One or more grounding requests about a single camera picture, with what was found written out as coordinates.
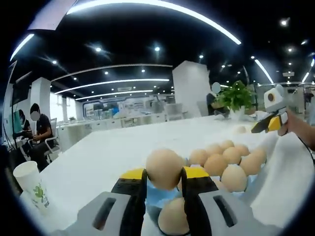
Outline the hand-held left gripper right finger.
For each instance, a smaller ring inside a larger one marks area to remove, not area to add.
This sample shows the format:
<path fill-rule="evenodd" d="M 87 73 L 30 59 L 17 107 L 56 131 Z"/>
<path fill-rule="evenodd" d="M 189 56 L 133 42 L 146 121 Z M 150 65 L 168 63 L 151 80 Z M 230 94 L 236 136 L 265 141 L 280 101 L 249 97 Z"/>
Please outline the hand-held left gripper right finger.
<path fill-rule="evenodd" d="M 184 210 L 192 236 L 252 236 L 251 208 L 225 190 L 219 190 L 200 167 L 181 172 Z"/>

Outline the person's right hand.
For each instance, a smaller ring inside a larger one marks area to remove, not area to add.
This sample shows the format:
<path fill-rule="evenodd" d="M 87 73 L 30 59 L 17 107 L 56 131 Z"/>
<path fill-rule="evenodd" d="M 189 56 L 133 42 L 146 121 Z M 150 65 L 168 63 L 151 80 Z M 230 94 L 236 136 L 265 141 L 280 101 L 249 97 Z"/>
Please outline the person's right hand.
<path fill-rule="evenodd" d="M 289 132 L 293 132 L 298 121 L 298 117 L 290 110 L 287 109 L 287 121 L 282 127 L 278 130 L 278 135 L 283 136 Z"/>

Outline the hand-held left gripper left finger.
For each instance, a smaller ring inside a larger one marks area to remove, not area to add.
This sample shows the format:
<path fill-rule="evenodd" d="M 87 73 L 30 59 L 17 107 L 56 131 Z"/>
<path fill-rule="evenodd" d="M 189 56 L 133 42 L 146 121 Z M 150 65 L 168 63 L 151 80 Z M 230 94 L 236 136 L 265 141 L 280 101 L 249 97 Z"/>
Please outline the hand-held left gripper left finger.
<path fill-rule="evenodd" d="M 139 236 L 145 213 L 147 173 L 122 174 L 110 192 L 102 192 L 78 212 L 79 236 Z"/>

